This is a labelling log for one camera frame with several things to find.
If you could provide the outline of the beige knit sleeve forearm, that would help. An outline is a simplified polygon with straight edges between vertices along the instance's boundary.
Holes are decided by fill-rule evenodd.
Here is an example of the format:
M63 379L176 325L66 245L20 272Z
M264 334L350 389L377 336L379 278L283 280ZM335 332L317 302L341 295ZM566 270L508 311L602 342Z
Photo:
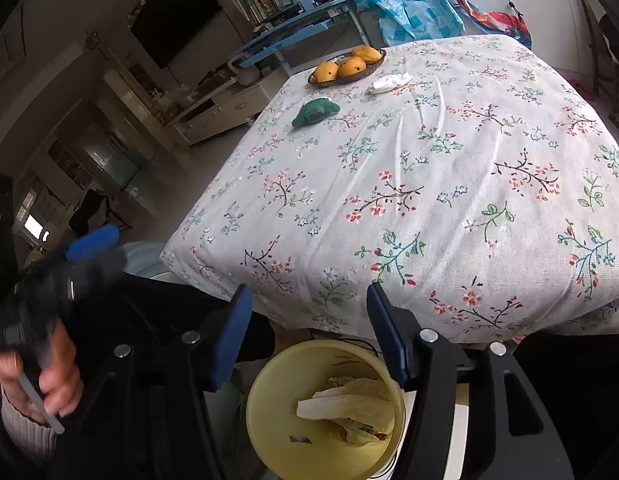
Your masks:
M32 460L51 460L56 452L57 434L52 428L21 414L2 391L2 421L12 443Z

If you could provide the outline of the person's left hand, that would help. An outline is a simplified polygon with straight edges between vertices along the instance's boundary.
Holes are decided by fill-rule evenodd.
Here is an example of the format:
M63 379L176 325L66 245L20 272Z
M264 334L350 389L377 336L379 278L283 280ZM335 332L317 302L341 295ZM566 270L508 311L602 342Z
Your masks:
M45 412L50 416L71 415L80 403L84 384L75 364L76 348L66 328L56 320L48 341L49 362L40 372L38 388ZM23 416L45 425L46 419L20 385L22 359L18 352L0 352L0 386L9 403Z

